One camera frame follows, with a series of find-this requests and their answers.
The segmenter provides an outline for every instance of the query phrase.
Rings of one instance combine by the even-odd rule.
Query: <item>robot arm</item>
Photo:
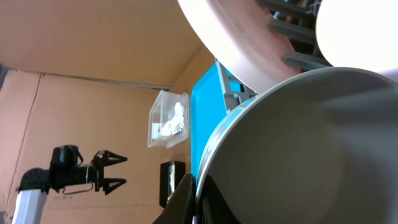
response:
[[[78,158],[83,163],[77,146],[56,147],[50,169],[28,170],[21,179],[12,224],[39,224],[50,189],[59,193],[60,189],[65,191],[65,187],[69,185],[92,184],[96,192],[102,188],[107,195],[126,183],[125,179],[104,178],[104,167],[127,161],[126,157],[109,151],[99,151],[87,165],[78,165]]]

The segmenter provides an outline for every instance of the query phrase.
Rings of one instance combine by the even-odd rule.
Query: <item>blue container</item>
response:
[[[229,85],[233,91],[241,89],[238,83]],[[214,64],[193,87],[191,96],[191,173],[196,178],[207,140],[225,116],[223,92]]]

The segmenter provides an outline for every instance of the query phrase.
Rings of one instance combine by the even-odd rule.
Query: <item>white plate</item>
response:
[[[316,29],[323,56],[335,67],[394,75],[397,8],[396,0],[323,0]]]
[[[269,32],[272,14],[255,0],[178,0],[210,52],[249,88],[262,93],[300,70],[282,60],[288,38]]]

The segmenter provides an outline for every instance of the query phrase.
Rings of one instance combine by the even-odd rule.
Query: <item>clear plastic container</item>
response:
[[[149,112],[148,147],[170,148],[188,138],[189,98],[161,90]]]

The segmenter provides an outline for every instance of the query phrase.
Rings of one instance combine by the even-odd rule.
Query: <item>cardboard box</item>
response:
[[[0,63],[17,69],[0,90],[0,223],[1,215],[11,222],[24,172],[48,169],[53,148],[64,144],[76,144],[84,164],[105,149],[128,157],[105,170],[127,183],[107,196],[51,190],[41,223],[152,223],[162,211],[160,164],[186,162],[189,172],[190,138],[148,149],[149,110],[159,91],[81,77],[191,94],[214,58],[178,2],[2,1],[0,30]]]
[[[159,166],[163,149],[147,148],[147,125],[158,92],[11,70],[0,93],[0,116],[8,116],[14,126],[0,127],[1,134],[12,137],[0,135],[2,144],[7,142],[2,153],[8,153],[0,157],[7,170],[7,178],[2,176],[6,181],[0,185],[8,199],[5,221],[10,222],[14,213],[23,173],[33,167],[48,169],[54,147],[75,144],[84,164],[105,149],[128,157],[127,162],[105,169],[105,177],[125,178],[127,183],[107,196],[93,190],[68,196],[50,190],[42,223],[153,222],[162,211]]]

